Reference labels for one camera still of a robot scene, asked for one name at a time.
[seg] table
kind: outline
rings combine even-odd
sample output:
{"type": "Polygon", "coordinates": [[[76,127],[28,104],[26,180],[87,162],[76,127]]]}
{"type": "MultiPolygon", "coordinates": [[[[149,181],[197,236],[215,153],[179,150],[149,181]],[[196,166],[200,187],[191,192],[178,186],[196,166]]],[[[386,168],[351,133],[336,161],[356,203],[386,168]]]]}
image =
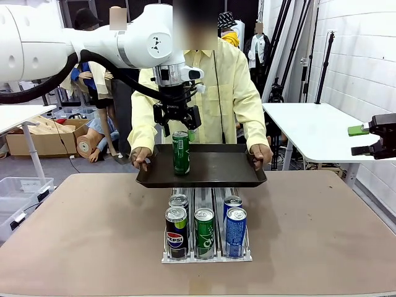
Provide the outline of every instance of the table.
{"type": "Polygon", "coordinates": [[[240,189],[252,262],[162,264],[170,189],[76,174],[0,248],[0,295],[396,293],[396,236],[328,171],[268,172],[240,189]]]}
{"type": "Polygon", "coordinates": [[[45,178],[44,171],[41,167],[40,159],[38,158],[35,145],[27,127],[28,120],[54,110],[55,108],[56,105],[0,105],[0,136],[22,125],[37,176],[41,179],[45,178]]]}
{"type": "MultiPolygon", "coordinates": [[[[307,161],[347,163],[345,182],[353,187],[359,166],[372,156],[352,156],[351,148],[372,145],[379,136],[350,137],[348,128],[362,122],[326,103],[264,103],[265,112],[288,138],[283,170],[289,170],[293,145],[307,161]]],[[[396,158],[375,161],[394,161],[396,158]]]]}

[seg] shirt pocket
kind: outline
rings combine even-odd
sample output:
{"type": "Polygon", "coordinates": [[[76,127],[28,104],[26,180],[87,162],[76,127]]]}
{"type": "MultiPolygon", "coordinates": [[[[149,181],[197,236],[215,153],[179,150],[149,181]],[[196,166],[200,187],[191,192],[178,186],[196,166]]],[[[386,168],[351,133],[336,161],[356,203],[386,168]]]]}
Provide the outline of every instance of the shirt pocket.
{"type": "Polygon", "coordinates": [[[211,116],[228,116],[233,113],[233,87],[232,85],[220,85],[207,88],[205,99],[203,99],[202,105],[206,114],[211,116]],[[220,113],[219,101],[222,104],[222,110],[220,113]]]}

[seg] can dispenser rack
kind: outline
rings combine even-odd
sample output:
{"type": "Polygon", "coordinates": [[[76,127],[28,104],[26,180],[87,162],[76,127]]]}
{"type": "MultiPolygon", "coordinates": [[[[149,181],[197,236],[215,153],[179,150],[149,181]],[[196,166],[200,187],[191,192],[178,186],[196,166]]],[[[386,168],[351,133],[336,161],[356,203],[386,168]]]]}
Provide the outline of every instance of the can dispenser rack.
{"type": "Polygon", "coordinates": [[[223,232],[223,204],[224,199],[229,196],[239,196],[235,188],[175,188],[172,195],[184,194],[189,201],[189,251],[183,259],[172,259],[166,242],[166,228],[164,232],[163,245],[163,264],[183,264],[183,263],[212,263],[212,262],[250,262],[252,261],[251,251],[249,247],[248,226],[243,243],[243,256],[240,258],[230,258],[226,255],[225,232],[223,232]],[[209,208],[215,213],[215,232],[214,232],[214,251],[213,257],[210,259],[199,259],[195,249],[195,231],[194,231],[194,213],[199,208],[209,208]]]}

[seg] hand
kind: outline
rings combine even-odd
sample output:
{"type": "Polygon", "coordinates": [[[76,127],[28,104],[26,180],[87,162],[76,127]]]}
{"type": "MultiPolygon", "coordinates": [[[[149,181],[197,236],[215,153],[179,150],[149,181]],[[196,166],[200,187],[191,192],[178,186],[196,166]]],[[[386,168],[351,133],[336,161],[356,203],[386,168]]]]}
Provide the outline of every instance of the hand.
{"type": "Polygon", "coordinates": [[[254,158],[256,158],[256,161],[254,162],[256,171],[260,170],[262,164],[270,163],[273,156],[271,149],[264,144],[252,145],[250,153],[254,155],[254,158]]]}
{"type": "Polygon", "coordinates": [[[140,169],[140,164],[144,171],[147,171],[146,158],[151,156],[151,150],[147,147],[137,147],[132,152],[132,164],[136,169],[140,169]]]}
{"type": "Polygon", "coordinates": [[[105,72],[105,80],[112,80],[114,77],[111,74],[111,72],[107,71],[105,72]]]}
{"type": "Polygon", "coordinates": [[[100,153],[100,150],[99,150],[99,148],[97,148],[93,153],[91,153],[91,156],[89,156],[89,162],[90,163],[97,162],[98,158],[99,158],[99,153],[100,153]]]}
{"type": "Polygon", "coordinates": [[[92,79],[93,75],[92,75],[92,73],[90,71],[85,71],[85,72],[81,72],[79,77],[81,79],[92,79]]]}

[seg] shorts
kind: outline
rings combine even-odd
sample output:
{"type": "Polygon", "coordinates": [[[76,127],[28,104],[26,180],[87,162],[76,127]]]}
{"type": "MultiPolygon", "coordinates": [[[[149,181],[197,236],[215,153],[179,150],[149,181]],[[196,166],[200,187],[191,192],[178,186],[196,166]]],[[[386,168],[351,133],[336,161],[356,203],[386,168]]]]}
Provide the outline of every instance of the shorts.
{"type": "Polygon", "coordinates": [[[112,104],[114,104],[113,99],[105,98],[99,99],[98,91],[94,90],[93,88],[88,87],[89,95],[91,96],[93,104],[99,109],[103,110],[112,104]]]}

